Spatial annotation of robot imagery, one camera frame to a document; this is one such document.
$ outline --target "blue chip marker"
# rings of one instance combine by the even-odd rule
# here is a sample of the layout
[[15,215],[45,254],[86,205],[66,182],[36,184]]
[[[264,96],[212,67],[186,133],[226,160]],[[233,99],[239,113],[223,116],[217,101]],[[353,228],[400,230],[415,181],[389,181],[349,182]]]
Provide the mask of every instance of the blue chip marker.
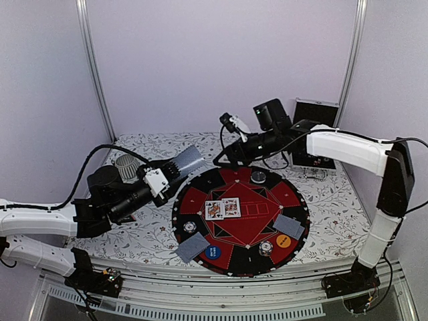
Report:
[[211,245],[205,250],[205,256],[209,259],[218,259],[221,255],[220,247]]

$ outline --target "floral tablecloth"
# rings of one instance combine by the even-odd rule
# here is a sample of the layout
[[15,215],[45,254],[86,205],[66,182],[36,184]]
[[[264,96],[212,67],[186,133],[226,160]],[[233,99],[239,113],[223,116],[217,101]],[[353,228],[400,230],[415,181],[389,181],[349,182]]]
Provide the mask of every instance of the floral tablecloth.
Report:
[[[225,144],[236,138],[225,137]],[[212,168],[212,159],[221,150],[219,134],[214,132],[122,135],[116,144],[149,159],[171,158],[194,144],[207,162],[192,177]],[[113,150],[106,164],[112,164],[122,154]],[[281,158],[271,158],[267,163],[270,167],[284,165]],[[265,167],[261,162],[254,165]],[[289,264],[352,257],[360,251],[370,226],[341,165],[337,165],[335,175],[328,175],[323,181],[305,179],[302,172],[291,169],[276,173],[300,190],[310,210],[308,240]],[[184,266],[186,264],[174,252],[178,243],[171,230],[173,202],[171,199],[160,208],[149,204],[134,214],[136,222],[114,225],[112,231],[93,239],[70,239],[68,247],[85,249],[90,255],[105,259]],[[200,267],[193,261],[189,265]]]

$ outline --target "white wall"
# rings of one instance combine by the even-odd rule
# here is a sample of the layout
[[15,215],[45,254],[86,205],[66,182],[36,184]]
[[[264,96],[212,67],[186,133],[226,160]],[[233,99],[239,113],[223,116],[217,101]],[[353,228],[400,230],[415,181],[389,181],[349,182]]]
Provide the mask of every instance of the white wall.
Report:
[[337,102],[357,1],[88,1],[118,134],[219,130],[278,97]]
[[[0,198],[62,202],[86,155],[106,142],[76,2],[0,1]],[[78,196],[85,190],[83,181]],[[37,275],[0,264],[0,320],[28,312]]]
[[[428,5],[426,0],[368,3],[364,35],[341,127],[379,138],[428,141]],[[410,143],[416,174],[411,206],[428,199],[428,150]],[[367,209],[380,179],[349,168]],[[428,316],[428,208],[409,214],[392,248],[421,320]]]

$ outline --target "aluminum frame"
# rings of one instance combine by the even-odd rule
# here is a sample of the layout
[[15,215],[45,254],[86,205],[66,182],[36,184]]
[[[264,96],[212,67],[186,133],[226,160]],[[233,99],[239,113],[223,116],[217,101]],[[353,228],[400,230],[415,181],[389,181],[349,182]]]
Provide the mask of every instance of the aluminum frame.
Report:
[[[172,280],[168,275],[150,273],[143,267],[140,272],[133,271],[131,274],[124,271],[124,284],[119,299],[103,298],[101,308],[108,307],[112,313],[137,318],[142,316],[140,313],[144,313],[143,310],[158,311],[159,317],[149,320],[163,320],[161,313],[194,315],[194,320],[195,316],[207,313],[213,316],[235,316],[235,320],[245,320],[245,316],[261,313],[275,315],[281,311],[305,310],[308,307],[365,293],[328,299],[321,288],[321,280],[325,275],[348,271],[351,261],[352,259],[342,259],[335,261],[335,264],[318,262],[310,264],[311,266],[290,266],[281,269],[282,272],[267,275],[266,278],[230,278],[218,274],[220,278],[216,278],[214,273],[208,278],[202,275],[184,278],[183,270],[186,269],[175,268],[174,270],[181,270],[182,276],[180,280],[175,271],[175,278]],[[391,290],[395,291],[397,308],[403,320],[418,321],[400,263],[393,261],[392,265],[394,278]],[[378,265],[380,288],[388,286],[389,273],[387,263],[380,262]],[[56,298],[79,304],[72,290],[64,286],[62,277],[43,272],[38,283],[37,298],[28,320],[40,320],[47,298],[52,294]],[[125,306],[128,306],[127,311],[121,308]]]
[[340,122],[342,121],[344,115],[344,111],[346,109],[346,103],[348,102],[352,77],[354,75],[356,66],[356,59],[358,57],[358,52],[360,51],[360,43],[362,39],[362,32],[364,29],[364,21],[366,18],[366,9],[367,0],[358,0],[355,15],[354,35],[352,36],[352,45],[350,49],[348,65],[346,67],[342,90],[340,91],[339,111],[336,117],[336,122],[334,122],[334,127],[338,127],[340,125]]
[[115,142],[117,137],[114,132],[112,119],[108,112],[106,97],[102,89],[100,73],[98,72],[98,66],[96,64],[94,44],[92,42],[92,36],[89,25],[88,10],[86,7],[86,0],[76,0],[77,12],[79,17],[80,31],[82,32],[82,40],[88,59],[88,65],[92,82],[94,84],[95,94],[100,107],[101,117],[106,128],[110,142]]

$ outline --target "black triangle segment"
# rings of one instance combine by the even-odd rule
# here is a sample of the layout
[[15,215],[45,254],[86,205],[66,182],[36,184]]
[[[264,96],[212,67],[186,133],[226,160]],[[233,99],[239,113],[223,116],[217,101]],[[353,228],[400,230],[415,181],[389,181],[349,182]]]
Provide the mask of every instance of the black triangle segment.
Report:
[[271,220],[269,224],[261,231],[261,234],[263,233],[272,233],[276,232],[276,229],[274,229],[274,220]]
[[218,200],[224,193],[225,193],[225,191],[215,191],[215,192],[213,192],[213,201]]
[[231,236],[230,234],[228,234],[228,232],[226,232],[224,229],[222,229],[220,226],[214,224],[214,235],[215,237],[227,237],[227,236]]
[[223,230],[222,232],[220,232],[217,237],[228,237],[231,236],[230,234],[228,234],[228,232],[226,232],[225,230]]
[[265,198],[267,198],[267,197],[268,197],[268,195],[266,194],[266,190],[265,190],[265,189],[254,189],[254,191],[255,191],[256,193],[259,193],[261,196],[263,196],[263,197],[265,197]]

